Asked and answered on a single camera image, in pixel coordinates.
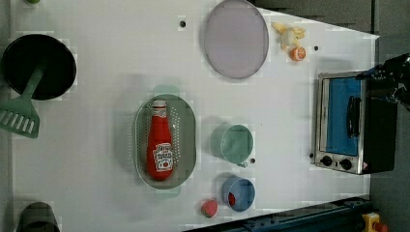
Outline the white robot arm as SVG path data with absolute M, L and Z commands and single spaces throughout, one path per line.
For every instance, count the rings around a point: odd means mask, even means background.
M 385 102 L 401 103 L 410 107 L 410 57 L 408 53 L 396 56 L 372 69 L 360 72 L 356 78 L 367 83 L 366 95 Z

